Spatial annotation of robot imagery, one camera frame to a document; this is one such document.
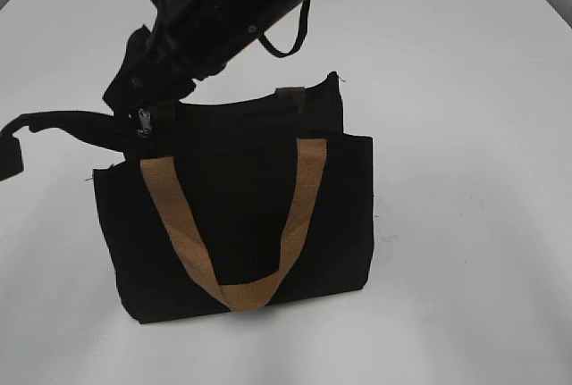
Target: zipper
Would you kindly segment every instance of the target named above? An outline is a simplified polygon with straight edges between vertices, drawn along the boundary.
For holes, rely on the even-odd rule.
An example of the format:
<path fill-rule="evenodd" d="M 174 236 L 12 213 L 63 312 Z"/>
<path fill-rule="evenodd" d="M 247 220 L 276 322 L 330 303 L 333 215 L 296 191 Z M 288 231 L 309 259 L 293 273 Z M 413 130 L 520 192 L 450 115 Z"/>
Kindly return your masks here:
<path fill-rule="evenodd" d="M 139 122 L 141 123 L 141 129 L 137 130 L 137 135 L 140 138 L 149 138 L 153 132 L 153 127 L 151 126 L 151 113 L 145 108 L 139 110 Z"/>

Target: black tote bag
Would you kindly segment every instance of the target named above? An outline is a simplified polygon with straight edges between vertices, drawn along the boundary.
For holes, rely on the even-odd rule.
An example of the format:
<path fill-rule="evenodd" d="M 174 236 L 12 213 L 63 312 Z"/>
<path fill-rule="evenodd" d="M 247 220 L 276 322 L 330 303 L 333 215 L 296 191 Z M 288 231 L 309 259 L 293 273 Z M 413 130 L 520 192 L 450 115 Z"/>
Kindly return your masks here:
<path fill-rule="evenodd" d="M 86 128 L 99 121 L 78 124 L 90 117 L 77 112 L 28 114 L 12 128 L 58 127 L 125 153 L 124 163 L 94 171 L 94 187 L 134 319 L 245 311 L 366 284 L 372 139 L 343 134 L 337 83 L 332 73 L 313 88 L 243 103 L 177 105 L 145 148 L 101 124 L 94 135 Z"/>

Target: brown tab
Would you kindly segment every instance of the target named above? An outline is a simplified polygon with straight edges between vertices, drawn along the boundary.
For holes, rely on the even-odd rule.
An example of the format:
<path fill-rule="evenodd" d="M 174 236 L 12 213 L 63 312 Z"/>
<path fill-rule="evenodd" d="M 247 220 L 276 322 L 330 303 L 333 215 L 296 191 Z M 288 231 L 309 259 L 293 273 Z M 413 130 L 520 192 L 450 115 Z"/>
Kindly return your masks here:
<path fill-rule="evenodd" d="M 302 114 L 304 111 L 304 105 L 306 104 L 305 88 L 277 88 L 276 95 L 278 95 L 278 97 L 289 97 L 293 104 L 296 106 L 298 114 Z"/>
<path fill-rule="evenodd" d="M 253 310 L 266 305 L 298 260 L 306 242 L 324 174 L 327 144 L 325 139 L 298 139 L 297 145 L 298 174 L 290 213 L 282 232 L 279 269 L 261 280 L 240 285 L 221 286 L 217 282 L 210 256 L 182 192 L 173 158 L 141 161 L 141 172 L 149 194 L 187 274 L 233 311 Z"/>

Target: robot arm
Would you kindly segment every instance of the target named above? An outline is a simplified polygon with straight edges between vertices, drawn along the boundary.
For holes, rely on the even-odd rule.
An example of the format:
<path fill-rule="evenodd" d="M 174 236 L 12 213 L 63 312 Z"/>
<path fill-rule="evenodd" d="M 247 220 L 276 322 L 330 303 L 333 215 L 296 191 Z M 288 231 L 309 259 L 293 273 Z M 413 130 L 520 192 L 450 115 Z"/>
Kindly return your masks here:
<path fill-rule="evenodd" d="M 104 94 L 116 115 L 134 116 L 143 107 L 189 95 L 195 88 L 193 80 L 220 72 L 305 0 L 152 1 L 157 8 L 154 28 L 133 32 L 122 67 Z"/>

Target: white table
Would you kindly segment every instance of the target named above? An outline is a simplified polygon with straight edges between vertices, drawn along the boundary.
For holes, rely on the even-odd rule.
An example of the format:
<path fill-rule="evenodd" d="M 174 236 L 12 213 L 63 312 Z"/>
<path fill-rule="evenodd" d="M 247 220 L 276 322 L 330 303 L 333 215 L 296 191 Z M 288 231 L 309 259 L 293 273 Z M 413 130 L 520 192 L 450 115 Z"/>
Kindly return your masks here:
<path fill-rule="evenodd" d="M 148 0 L 12 0 L 0 116 L 86 109 Z M 283 48 L 293 13 L 271 29 Z M 544 0 L 314 0 L 298 55 L 250 46 L 190 100 L 336 70 L 375 144 L 376 250 L 357 293 L 140 326 L 98 227 L 94 167 L 121 156 L 22 130 L 0 184 L 0 383 L 572 383 L 572 32 Z"/>

